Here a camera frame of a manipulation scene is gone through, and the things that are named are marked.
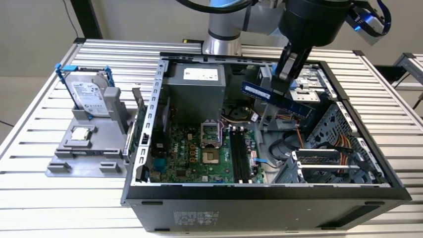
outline power supply label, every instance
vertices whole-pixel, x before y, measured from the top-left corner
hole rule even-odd
[[[94,83],[72,82],[72,87],[84,110],[93,116],[108,116],[98,86]]]
[[[184,79],[217,81],[219,80],[217,69],[216,68],[185,68]]]
[[[216,225],[219,212],[173,212],[177,225]]]

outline ram slot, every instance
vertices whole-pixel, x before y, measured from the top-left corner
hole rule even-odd
[[[247,147],[244,141],[243,131],[231,131],[231,155],[233,166],[233,179],[235,181],[248,182],[249,179],[249,164],[247,157]]]

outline motherboard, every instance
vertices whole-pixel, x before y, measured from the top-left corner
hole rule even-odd
[[[255,164],[251,155],[257,157],[256,141],[252,131],[243,131],[244,150],[236,155],[245,165],[233,166],[233,151],[231,149],[229,128],[219,128],[219,136],[213,136],[215,129],[204,126],[173,126],[168,139],[168,151],[165,158],[153,159],[152,182],[239,182],[236,171],[239,166],[248,169],[248,183],[263,183],[261,169]],[[204,145],[201,138],[219,139],[219,145]]]

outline metal slat surface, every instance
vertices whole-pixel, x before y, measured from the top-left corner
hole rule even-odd
[[[113,70],[116,86],[122,90],[126,107],[134,107],[130,88],[141,88],[148,99],[159,52],[200,53],[199,44],[138,43],[86,40],[68,64]],[[243,55],[277,59],[280,49],[243,46]],[[379,84],[369,67],[352,51],[315,49],[309,60],[327,61],[356,106],[369,133],[397,172],[413,201],[348,231],[191,233],[179,237],[335,237],[335,238],[417,238],[423,236],[423,151],[413,135],[423,135],[409,116],[395,106],[392,95]],[[46,178],[44,170],[61,135],[70,122],[72,101],[57,79],[44,87],[44,94],[28,118],[16,125],[16,136],[1,145],[0,160],[0,231],[1,237],[116,237],[146,234],[130,208],[120,206],[121,178]],[[363,104],[363,102],[388,103]],[[384,126],[399,120],[407,128]],[[175,237],[161,234],[160,237]]]

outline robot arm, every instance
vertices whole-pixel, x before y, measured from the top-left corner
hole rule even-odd
[[[348,18],[348,24],[361,28],[372,37],[384,36],[391,28],[391,14],[377,0],[385,19],[383,20],[367,1],[359,0],[287,0],[285,11],[279,22],[279,30],[288,38],[272,78],[272,88],[284,93],[303,69],[313,46],[332,43],[340,27]],[[377,17],[384,23],[381,33],[376,32],[364,20],[367,15]]]
[[[263,0],[211,0],[211,6],[192,3],[189,0],[176,0],[193,10],[212,13],[209,35],[204,43],[204,54],[240,55],[239,33],[241,29],[232,24],[236,12],[252,12],[251,8],[263,6]],[[284,7],[276,7],[277,1],[269,1],[273,9],[280,9],[277,29],[287,37],[288,44],[277,62],[271,87],[284,94],[292,81],[303,69],[312,47],[332,43],[343,23],[353,30],[372,38],[384,36],[391,28],[391,14],[377,0],[384,18],[380,17],[367,0],[284,0]],[[383,24],[381,33],[369,25],[369,19]]]

